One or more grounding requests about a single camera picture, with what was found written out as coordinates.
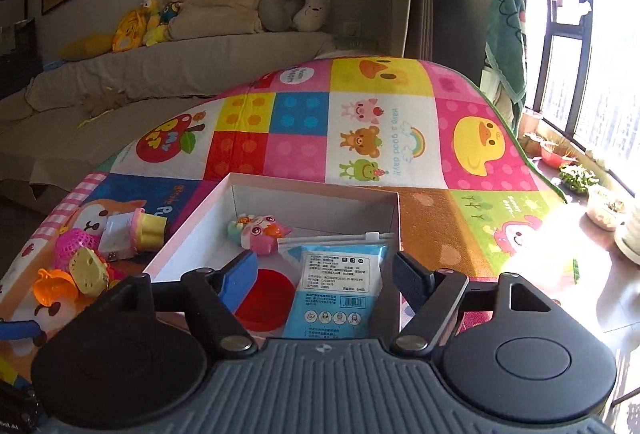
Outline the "pink mesh ball toy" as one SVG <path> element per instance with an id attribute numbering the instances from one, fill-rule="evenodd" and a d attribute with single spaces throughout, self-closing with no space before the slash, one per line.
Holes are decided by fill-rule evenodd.
<path id="1" fill-rule="evenodd" d="M 70 261 L 78 250 L 83 247 L 96 250 L 100 240 L 100 235 L 92 235 L 79 228 L 66 229 L 55 241 L 53 268 L 67 271 Z"/>

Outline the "grey neck pillow bear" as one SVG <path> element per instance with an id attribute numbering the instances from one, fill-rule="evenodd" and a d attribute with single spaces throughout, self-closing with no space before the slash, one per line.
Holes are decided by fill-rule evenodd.
<path id="1" fill-rule="evenodd" d="M 318 32 L 329 21 L 330 0 L 260 0 L 258 16 L 268 32 Z"/>

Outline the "white ribbed flower pot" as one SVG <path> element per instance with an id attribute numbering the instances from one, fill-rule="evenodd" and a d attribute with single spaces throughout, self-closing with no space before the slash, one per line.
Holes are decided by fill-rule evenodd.
<path id="1" fill-rule="evenodd" d="M 640 265 L 640 220 L 638 209 L 635 209 L 627 216 L 623 224 L 616 229 L 614 242 L 629 261 Z"/>

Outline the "red plastic lid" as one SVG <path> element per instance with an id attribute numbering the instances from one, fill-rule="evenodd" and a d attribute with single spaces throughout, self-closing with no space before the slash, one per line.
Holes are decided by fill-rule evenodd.
<path id="1" fill-rule="evenodd" d="M 295 287 L 281 272 L 259 269 L 256 282 L 235 312 L 247 331 L 270 332 L 288 320 Z"/>

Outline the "blue wet wipes packet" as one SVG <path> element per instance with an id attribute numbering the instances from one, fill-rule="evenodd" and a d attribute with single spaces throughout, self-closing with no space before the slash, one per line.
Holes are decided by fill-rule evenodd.
<path id="1" fill-rule="evenodd" d="M 316 235 L 280 239 L 279 254 L 299 269 L 287 339 L 350 340 L 368 334 L 383 287 L 382 266 L 396 235 Z"/>

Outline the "orange pumpkin toy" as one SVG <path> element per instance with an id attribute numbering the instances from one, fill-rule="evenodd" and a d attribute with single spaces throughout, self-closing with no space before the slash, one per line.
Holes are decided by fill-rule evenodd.
<path id="1" fill-rule="evenodd" d="M 78 287 L 70 273 L 60 269 L 40 268 L 32 284 L 32 294 L 38 304 L 51 307 L 55 302 L 75 302 L 79 296 Z"/>

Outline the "beige sofa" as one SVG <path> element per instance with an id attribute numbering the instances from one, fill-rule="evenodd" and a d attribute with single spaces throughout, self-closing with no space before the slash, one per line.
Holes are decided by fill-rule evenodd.
<path id="1" fill-rule="evenodd" d="M 326 33 L 164 42 L 43 72 L 1 102 L 1 194 L 47 214 L 85 175 L 200 100 L 334 50 Z"/>

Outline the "pink pig toy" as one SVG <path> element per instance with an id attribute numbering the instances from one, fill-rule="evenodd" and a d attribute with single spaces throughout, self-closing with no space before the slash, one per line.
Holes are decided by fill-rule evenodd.
<path id="1" fill-rule="evenodd" d="M 274 253 L 278 248 L 278 240 L 292 231 L 292 228 L 282 225 L 272 215 L 241 214 L 227 225 L 228 239 L 258 256 Z"/>

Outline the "pink cardboard box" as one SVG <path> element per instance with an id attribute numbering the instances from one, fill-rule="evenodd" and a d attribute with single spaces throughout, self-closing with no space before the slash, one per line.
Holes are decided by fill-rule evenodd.
<path id="1" fill-rule="evenodd" d="M 145 271 L 155 282 L 224 271 L 220 297 L 258 340 L 355 339 L 398 245 L 395 192 L 232 174 Z"/>

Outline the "yellow pink cupcake toy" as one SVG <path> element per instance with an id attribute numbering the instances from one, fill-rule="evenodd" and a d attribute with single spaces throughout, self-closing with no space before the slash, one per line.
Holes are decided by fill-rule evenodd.
<path id="1" fill-rule="evenodd" d="M 136 209 L 129 226 L 129 240 L 135 252 L 158 252 L 165 243 L 167 218 Z"/>

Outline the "yellow banana plush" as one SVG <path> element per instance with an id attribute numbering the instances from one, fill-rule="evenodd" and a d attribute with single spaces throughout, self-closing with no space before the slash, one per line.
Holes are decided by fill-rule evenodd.
<path id="1" fill-rule="evenodd" d="M 112 51 L 112 35 L 92 34 L 71 42 L 58 55 L 65 62 L 75 62 L 102 56 Z"/>

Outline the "yellow tiger plush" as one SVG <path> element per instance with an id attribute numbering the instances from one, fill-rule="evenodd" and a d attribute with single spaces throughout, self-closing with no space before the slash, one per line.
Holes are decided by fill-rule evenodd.
<path id="1" fill-rule="evenodd" d="M 142 8 L 127 12 L 120 20 L 112 39 L 113 52 L 125 52 L 142 45 L 148 17 Z"/>

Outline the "red bowl on sill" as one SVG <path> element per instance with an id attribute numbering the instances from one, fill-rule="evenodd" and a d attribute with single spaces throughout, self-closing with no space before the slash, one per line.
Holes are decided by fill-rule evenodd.
<path id="1" fill-rule="evenodd" d="M 555 145 L 553 143 L 551 143 L 551 145 L 548 145 L 548 143 L 543 143 L 540 146 L 540 153 L 541 160 L 544 162 L 544 164 L 547 164 L 548 166 L 555 169 L 560 169 L 565 165 L 572 165 L 577 163 L 575 157 L 568 157 L 567 155 L 556 153 Z"/>

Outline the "beige pillow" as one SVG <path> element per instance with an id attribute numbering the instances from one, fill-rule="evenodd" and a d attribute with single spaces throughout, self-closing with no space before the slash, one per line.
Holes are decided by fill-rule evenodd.
<path id="1" fill-rule="evenodd" d="M 186 0 L 168 23 L 170 40 L 262 33 L 260 0 Z"/>

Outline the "colourful cartoon play mat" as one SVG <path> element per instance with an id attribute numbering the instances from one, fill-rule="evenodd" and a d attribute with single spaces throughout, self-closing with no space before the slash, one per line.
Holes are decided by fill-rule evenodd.
<path id="1" fill-rule="evenodd" d="M 436 268 L 489 278 L 562 202 L 472 82 L 409 59 L 309 62 L 231 89 L 155 127 L 88 175 L 26 243 L 1 315 L 32 339 L 1 345 L 1 375 L 27 379 L 38 348 L 88 304 L 50 306 L 32 284 L 81 224 L 144 209 L 181 226 L 231 174 L 395 192 L 400 241 Z"/>

